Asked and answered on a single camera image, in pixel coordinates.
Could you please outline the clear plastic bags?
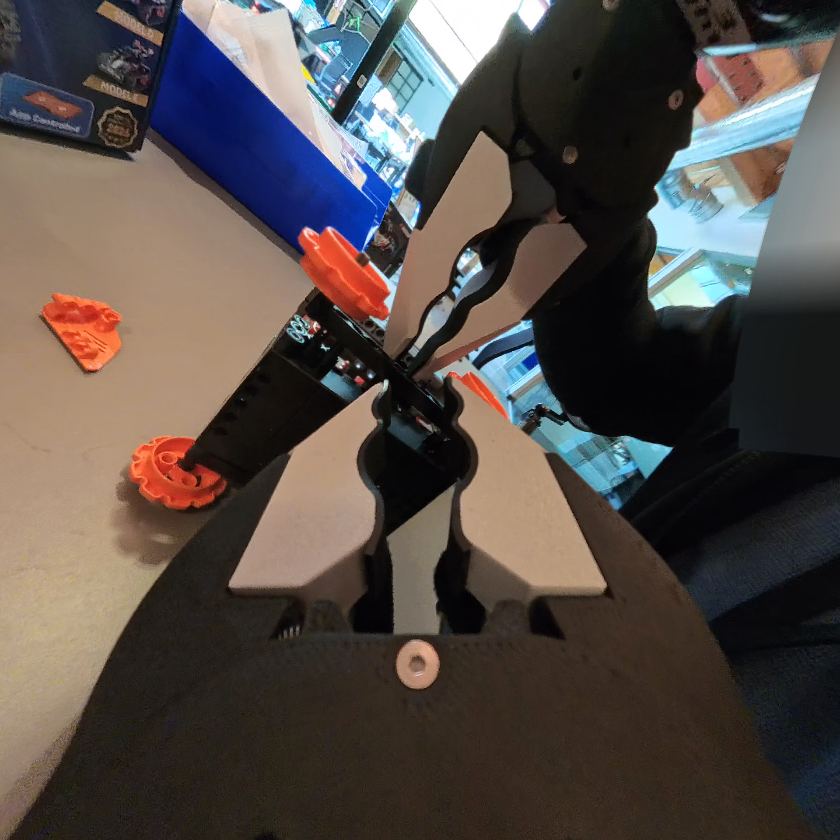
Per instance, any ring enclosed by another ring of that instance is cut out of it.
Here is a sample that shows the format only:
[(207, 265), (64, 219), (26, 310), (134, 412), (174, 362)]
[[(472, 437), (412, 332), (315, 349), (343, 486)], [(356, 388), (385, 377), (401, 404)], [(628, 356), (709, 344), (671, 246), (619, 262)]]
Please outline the clear plastic bags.
[(284, 7), (260, 14), (233, 2), (186, 1), (182, 12), (354, 186), (365, 185), (364, 157), (310, 88), (296, 20)]

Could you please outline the person's right forearm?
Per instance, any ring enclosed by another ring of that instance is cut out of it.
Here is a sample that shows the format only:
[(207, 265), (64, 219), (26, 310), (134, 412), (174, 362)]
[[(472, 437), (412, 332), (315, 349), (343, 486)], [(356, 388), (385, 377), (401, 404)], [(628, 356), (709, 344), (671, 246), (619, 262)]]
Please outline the person's right forearm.
[(593, 433), (670, 448), (738, 446), (730, 396), (748, 298), (656, 308), (648, 219), (594, 279), (532, 320), (545, 381)]

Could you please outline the blue plastic bin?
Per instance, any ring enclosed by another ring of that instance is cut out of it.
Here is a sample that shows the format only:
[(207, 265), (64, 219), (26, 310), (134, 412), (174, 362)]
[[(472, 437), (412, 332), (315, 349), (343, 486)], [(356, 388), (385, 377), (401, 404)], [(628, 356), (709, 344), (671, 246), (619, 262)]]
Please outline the blue plastic bin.
[(303, 228), (331, 227), (363, 249), (385, 215), (389, 192), (371, 168), (354, 184), (185, 10), (150, 126), (293, 248)]

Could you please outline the robot kit box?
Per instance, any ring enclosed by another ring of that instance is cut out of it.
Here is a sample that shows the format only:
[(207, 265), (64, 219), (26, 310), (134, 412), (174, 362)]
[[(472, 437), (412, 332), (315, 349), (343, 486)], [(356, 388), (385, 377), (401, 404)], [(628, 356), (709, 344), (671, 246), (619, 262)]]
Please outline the robot kit box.
[(181, 6), (2, 1), (2, 131), (116, 156), (139, 151)]

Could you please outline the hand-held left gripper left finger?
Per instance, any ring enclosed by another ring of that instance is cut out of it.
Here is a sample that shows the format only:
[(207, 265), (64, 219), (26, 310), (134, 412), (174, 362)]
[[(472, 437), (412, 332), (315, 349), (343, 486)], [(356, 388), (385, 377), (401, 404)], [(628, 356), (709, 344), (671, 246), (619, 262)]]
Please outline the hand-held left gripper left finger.
[(385, 502), (392, 388), (374, 385), (291, 450), (227, 585), (233, 595), (336, 605), (358, 632), (393, 631)]

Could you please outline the toy robot model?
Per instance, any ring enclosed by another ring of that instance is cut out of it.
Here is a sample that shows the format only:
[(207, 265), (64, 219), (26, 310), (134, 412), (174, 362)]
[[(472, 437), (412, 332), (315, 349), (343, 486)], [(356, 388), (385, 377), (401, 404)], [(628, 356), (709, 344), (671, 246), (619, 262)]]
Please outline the toy robot model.
[(197, 440), (152, 439), (132, 454), (129, 477), (163, 507), (209, 507), (386, 382), (392, 413), (374, 482), (391, 533), (457, 480), (443, 387), (412, 376), (413, 353), (384, 351), (391, 290), (368, 255), (333, 227), (305, 227), (298, 242), (315, 288)]

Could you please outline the orange wedge piece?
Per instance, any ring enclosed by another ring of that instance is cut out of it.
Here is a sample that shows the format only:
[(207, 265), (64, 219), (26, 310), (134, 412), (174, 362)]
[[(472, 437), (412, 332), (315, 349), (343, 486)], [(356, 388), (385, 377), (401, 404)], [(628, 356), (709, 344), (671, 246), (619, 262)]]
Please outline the orange wedge piece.
[(103, 301), (55, 292), (40, 317), (87, 374), (100, 372), (122, 348), (122, 315)]

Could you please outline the person's clothed body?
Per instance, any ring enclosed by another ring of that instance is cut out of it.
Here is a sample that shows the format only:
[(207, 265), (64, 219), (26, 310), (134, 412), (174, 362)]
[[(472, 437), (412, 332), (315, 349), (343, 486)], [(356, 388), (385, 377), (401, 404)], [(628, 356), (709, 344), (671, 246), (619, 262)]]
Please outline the person's clothed body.
[(791, 797), (838, 838), (838, 459), (683, 444), (622, 514), (705, 617)]

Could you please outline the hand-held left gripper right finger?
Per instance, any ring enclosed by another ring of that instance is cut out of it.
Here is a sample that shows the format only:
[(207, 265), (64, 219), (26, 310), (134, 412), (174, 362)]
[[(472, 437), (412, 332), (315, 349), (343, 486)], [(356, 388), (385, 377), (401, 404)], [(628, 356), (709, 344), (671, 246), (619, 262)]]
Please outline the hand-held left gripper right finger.
[(597, 599), (607, 582), (560, 482), (561, 461), (465, 377), (444, 383), (457, 478), (436, 567), (442, 629), (479, 634), (500, 607), (525, 626), (550, 599)]

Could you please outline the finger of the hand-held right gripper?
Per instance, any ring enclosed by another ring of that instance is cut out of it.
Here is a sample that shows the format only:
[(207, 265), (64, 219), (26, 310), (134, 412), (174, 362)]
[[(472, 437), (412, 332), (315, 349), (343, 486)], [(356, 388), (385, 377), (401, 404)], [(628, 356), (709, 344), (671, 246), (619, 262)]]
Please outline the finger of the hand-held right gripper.
[(508, 154), (479, 132), (426, 223), (408, 240), (383, 340), (391, 359), (411, 348), (461, 253), (500, 222), (511, 199)]
[(418, 351), (413, 378), (430, 377), (524, 320), (585, 248), (571, 224), (538, 225), (506, 247), (465, 283), (444, 326)]

